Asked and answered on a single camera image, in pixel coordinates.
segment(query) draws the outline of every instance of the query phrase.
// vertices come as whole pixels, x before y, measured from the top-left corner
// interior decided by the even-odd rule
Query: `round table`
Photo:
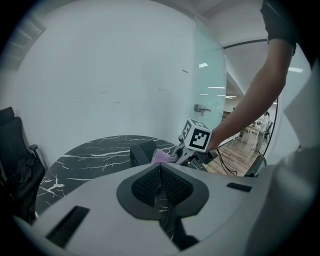
[[[135,162],[130,160],[130,147],[150,141],[168,154],[176,147],[158,138],[119,135],[96,139],[70,150],[43,177],[36,196],[36,216],[87,181],[135,167]],[[189,167],[207,171],[195,160]]]

